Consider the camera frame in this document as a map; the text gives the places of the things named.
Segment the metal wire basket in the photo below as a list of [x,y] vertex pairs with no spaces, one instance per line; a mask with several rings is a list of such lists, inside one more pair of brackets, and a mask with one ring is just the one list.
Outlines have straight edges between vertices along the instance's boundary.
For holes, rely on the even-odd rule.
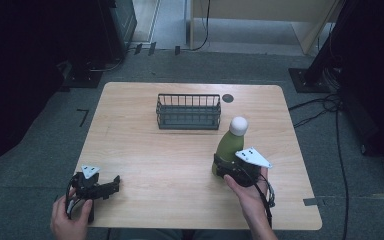
[[160,129],[217,130],[220,125],[218,94],[158,94]]

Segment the person's right hand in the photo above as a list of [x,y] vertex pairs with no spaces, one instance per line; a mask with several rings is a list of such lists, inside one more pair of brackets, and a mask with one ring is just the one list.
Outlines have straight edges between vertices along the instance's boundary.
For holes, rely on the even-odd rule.
[[[268,180],[267,172],[267,168],[261,168],[261,174]],[[242,187],[229,175],[224,175],[224,180],[239,198],[242,214],[252,232],[253,239],[277,239],[269,225],[266,210],[255,186]],[[257,185],[267,195],[267,183],[262,177],[259,178]]]
[[[75,189],[71,189],[69,197],[73,196]],[[92,209],[92,200],[87,200],[82,207],[80,218],[68,219],[65,212],[65,196],[58,199],[52,208],[51,230],[58,240],[84,240],[87,235],[89,213]]]

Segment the wooden tabletop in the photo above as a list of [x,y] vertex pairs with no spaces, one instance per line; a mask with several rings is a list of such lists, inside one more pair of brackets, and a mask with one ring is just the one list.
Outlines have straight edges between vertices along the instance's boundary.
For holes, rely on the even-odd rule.
[[[231,94],[219,130],[160,130],[159,93]],[[211,172],[213,154],[235,116],[249,122],[245,148],[273,165],[274,229],[318,230],[317,205],[282,89],[274,85],[108,83],[76,171],[98,166],[99,183],[120,175],[120,192],[95,201],[95,227],[247,229],[236,195]]]

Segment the black cable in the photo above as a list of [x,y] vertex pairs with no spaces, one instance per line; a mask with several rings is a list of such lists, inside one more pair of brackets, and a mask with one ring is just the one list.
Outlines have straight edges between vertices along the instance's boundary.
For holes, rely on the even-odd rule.
[[323,104],[323,108],[324,108],[323,111],[321,111],[320,113],[316,114],[315,116],[303,119],[300,122],[294,124],[294,128],[301,127],[301,126],[307,124],[308,122],[318,118],[319,116],[321,116],[321,115],[323,115],[325,113],[336,112],[339,109],[340,100],[339,100],[339,98],[337,98],[337,99],[330,99],[330,98],[331,97],[337,97],[337,96],[338,96],[337,94],[330,94],[330,95],[326,96],[325,98],[313,99],[313,100],[310,100],[308,102],[304,102],[304,103],[301,103],[301,104],[298,104],[298,105],[295,105],[293,107],[288,108],[289,111],[292,111],[292,110],[295,110],[297,108],[300,108],[300,107],[303,107],[305,105],[308,105],[310,103],[320,102],[320,103]]
[[70,204],[68,200],[70,198],[69,195],[70,195],[71,183],[73,182],[73,180],[76,176],[77,176],[77,174],[71,177],[70,181],[68,182],[67,189],[65,191],[65,211],[66,212],[68,210],[68,205]]
[[73,206],[71,207],[70,211],[67,212],[67,216],[68,216],[68,219],[71,219],[71,212],[73,211],[74,207],[80,202],[81,200],[80,199],[77,199]]
[[110,68],[104,68],[104,69],[89,69],[90,72],[108,72],[116,69],[118,66],[120,66],[121,62],[123,61],[123,58],[120,58],[120,60]]
[[344,169],[344,162],[342,159],[342,150],[341,150],[341,144],[340,144],[340,138],[339,138],[339,110],[336,111],[336,142],[338,146],[338,154],[339,154],[339,162],[341,163],[341,171],[342,171],[342,178],[344,179],[344,186],[345,186],[345,219],[344,219],[344,230],[342,239],[347,238],[347,232],[348,232],[348,211],[349,211],[349,193],[348,193],[348,181],[347,176],[345,175],[345,169]]
[[206,22],[205,22],[205,24],[206,24],[206,27],[205,27],[205,32],[206,32],[205,33],[205,40],[204,40],[204,42],[202,43],[201,46],[199,46],[197,48],[194,48],[194,49],[190,49],[189,51],[197,51],[197,50],[201,49],[205,45],[205,43],[207,43],[207,40],[208,40],[208,19],[210,17],[210,4],[211,4],[211,0],[208,0],[207,19],[206,19]]

